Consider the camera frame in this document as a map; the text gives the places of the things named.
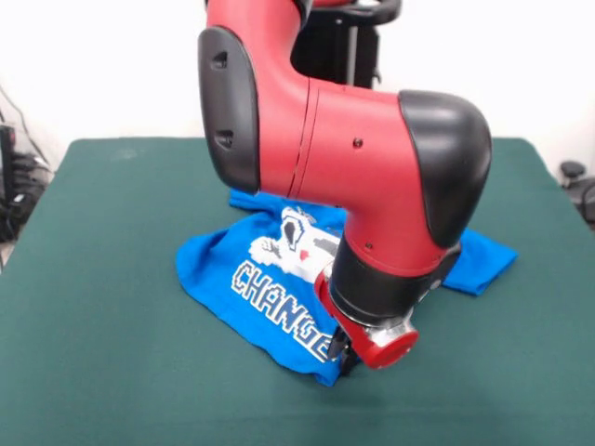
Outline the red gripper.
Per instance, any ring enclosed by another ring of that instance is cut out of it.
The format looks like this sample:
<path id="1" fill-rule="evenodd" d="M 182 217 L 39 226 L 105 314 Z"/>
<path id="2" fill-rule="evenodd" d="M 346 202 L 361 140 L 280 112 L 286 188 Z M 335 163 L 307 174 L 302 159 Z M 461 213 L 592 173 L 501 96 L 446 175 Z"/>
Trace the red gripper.
<path id="1" fill-rule="evenodd" d="M 371 369 L 391 366 L 405 356 L 419 338 L 418 330 L 411 323 L 414 310 L 396 320 L 367 326 L 347 317 L 333 302 L 330 292 L 332 264 L 319 273 L 315 292 L 328 314 L 336 321 L 337 328 L 328 347 L 328 359 L 340 361 L 340 376 L 348 376 L 361 360 Z"/>

